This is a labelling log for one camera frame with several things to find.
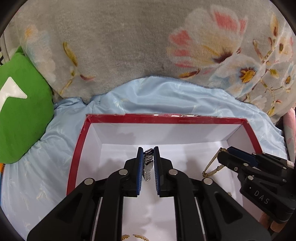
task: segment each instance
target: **gray floral fabric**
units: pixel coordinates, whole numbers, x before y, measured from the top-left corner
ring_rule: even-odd
[[[63,98],[162,75],[224,89],[273,122],[296,103],[295,35],[269,0],[28,0],[4,38]]]

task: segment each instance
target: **green cushion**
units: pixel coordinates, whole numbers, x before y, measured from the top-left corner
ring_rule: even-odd
[[[18,161],[44,134],[53,114],[48,83],[19,48],[0,67],[0,163]]]

